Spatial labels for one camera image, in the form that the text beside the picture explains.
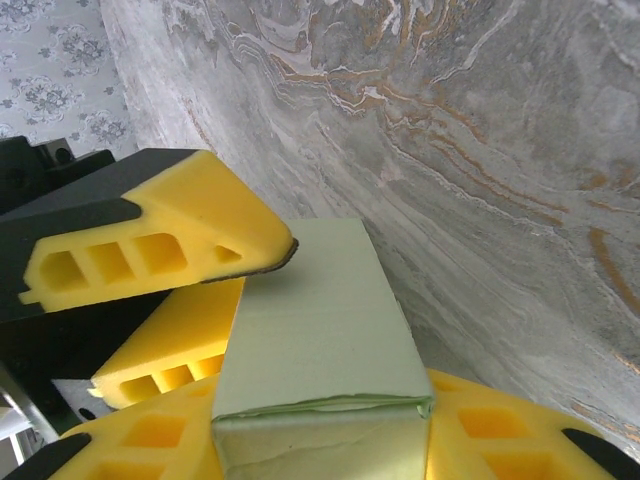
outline gray marble surface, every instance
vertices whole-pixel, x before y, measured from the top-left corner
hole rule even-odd
[[[425,363],[640,452],[640,6],[103,0],[141,147],[360,216]]]

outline yellow foam block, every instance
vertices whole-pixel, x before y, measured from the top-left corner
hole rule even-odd
[[[64,436],[91,442],[50,480],[222,480],[211,439],[218,376],[158,395]]]
[[[613,480],[562,433],[588,424],[461,378],[429,371],[437,400],[427,480]]]
[[[92,378],[99,396],[123,408],[216,374],[244,279],[173,291]]]
[[[295,250],[287,225],[211,152],[122,198],[142,209],[140,218],[37,241],[22,303],[52,312],[236,277],[279,266]]]
[[[438,400],[426,480],[613,480],[561,433],[599,436],[586,423],[435,370],[429,375]],[[217,382],[215,375],[70,430],[64,437],[87,432],[92,441],[51,480],[222,480],[210,426]]]

